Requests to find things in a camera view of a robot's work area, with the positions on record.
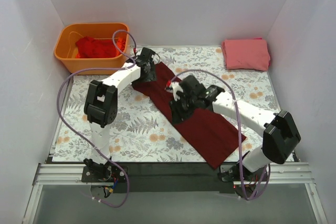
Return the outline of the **floral patterned table mat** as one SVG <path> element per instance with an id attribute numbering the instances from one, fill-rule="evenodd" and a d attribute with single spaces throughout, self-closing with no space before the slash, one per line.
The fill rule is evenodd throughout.
<path id="1" fill-rule="evenodd" d="M 266 72 L 227 70 L 219 47 L 156 47 L 156 58 L 184 78 L 194 75 L 205 86 L 232 87 L 237 98 L 265 110 L 280 107 Z M 91 154 L 90 125 L 84 114 L 88 85 L 100 76 L 75 76 L 62 110 L 53 162 L 82 162 Z M 200 154 L 179 134 L 145 95 L 126 87 L 118 96 L 109 150 L 115 162 L 202 162 Z"/>

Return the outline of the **orange t shirt in bin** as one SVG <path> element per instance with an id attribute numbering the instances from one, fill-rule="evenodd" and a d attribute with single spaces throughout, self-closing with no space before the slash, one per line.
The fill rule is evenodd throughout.
<path id="1" fill-rule="evenodd" d="M 126 38 L 122 36 L 118 36 L 115 39 L 115 43 L 118 49 L 120 49 L 122 52 L 125 50 L 125 45 L 126 45 Z"/>

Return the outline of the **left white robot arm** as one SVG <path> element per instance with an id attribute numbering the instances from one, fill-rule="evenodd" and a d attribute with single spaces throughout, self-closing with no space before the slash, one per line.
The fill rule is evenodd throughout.
<path id="1" fill-rule="evenodd" d="M 90 157 L 84 159 L 84 164 L 100 182 L 109 181 L 112 176 L 109 138 L 112 122 L 118 112 L 118 95 L 130 84 L 156 80 L 154 56 L 156 52 L 142 48 L 137 56 L 125 62 L 122 70 L 89 84 L 84 113 L 90 123 L 93 148 Z"/>

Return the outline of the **bright red t shirt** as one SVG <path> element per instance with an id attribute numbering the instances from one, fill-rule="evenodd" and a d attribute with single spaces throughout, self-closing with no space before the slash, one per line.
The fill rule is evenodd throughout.
<path id="1" fill-rule="evenodd" d="M 117 52 L 112 40 L 83 37 L 76 42 L 78 53 L 76 58 L 114 58 Z"/>

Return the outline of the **dark red t shirt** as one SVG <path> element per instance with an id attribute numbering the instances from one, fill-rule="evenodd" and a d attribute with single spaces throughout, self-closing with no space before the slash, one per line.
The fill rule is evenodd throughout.
<path id="1" fill-rule="evenodd" d="M 156 81 L 133 84 L 136 91 L 148 96 L 156 108 L 171 123 L 172 114 L 169 102 L 173 99 L 166 92 L 166 83 L 175 74 L 164 64 L 155 67 Z M 238 148 L 238 131 L 224 117 L 209 110 L 196 109 L 185 122 L 174 128 L 189 142 L 211 168 L 220 164 Z"/>

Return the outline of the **folded pink t shirt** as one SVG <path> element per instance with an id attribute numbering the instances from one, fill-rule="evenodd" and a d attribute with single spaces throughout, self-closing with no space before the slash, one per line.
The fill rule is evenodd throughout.
<path id="1" fill-rule="evenodd" d="M 268 71 L 270 54 L 262 38 L 226 39 L 221 44 L 225 67 L 228 70 Z"/>

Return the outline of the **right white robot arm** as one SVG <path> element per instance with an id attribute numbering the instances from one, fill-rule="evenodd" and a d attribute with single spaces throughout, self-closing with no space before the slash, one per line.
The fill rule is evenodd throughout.
<path id="1" fill-rule="evenodd" d="M 301 141 L 288 111 L 268 111 L 235 100 L 231 92 L 216 85 L 206 88 L 193 75 L 179 82 L 168 81 L 165 89 L 173 94 L 170 101 L 173 124 L 188 120 L 196 109 L 206 109 L 234 119 L 262 137 L 261 146 L 247 152 L 236 165 L 218 174 L 224 182 L 248 181 L 270 163 L 283 164 Z"/>

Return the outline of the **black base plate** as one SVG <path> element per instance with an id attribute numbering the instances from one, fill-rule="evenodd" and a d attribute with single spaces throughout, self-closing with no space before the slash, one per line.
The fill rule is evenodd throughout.
<path id="1" fill-rule="evenodd" d="M 112 186 L 114 193 L 126 193 L 128 175 L 130 192 L 162 193 L 185 191 L 216 191 L 221 194 L 233 194 L 240 182 L 226 182 L 219 173 L 229 169 L 233 162 L 223 163 L 213 169 L 207 163 L 156 163 L 123 162 L 119 163 L 124 173 L 114 165 L 84 166 L 81 181 L 99 186 Z"/>

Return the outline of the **orange plastic bin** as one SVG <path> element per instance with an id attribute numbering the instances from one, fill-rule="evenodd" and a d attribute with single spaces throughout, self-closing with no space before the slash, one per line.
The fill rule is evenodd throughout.
<path id="1" fill-rule="evenodd" d="M 87 68 L 120 68 L 127 58 L 118 54 L 114 58 L 78 58 L 76 42 L 83 37 L 111 40 L 117 30 L 129 31 L 124 23 L 77 23 L 71 24 L 61 32 L 55 50 L 55 57 L 60 60 L 69 72 Z"/>

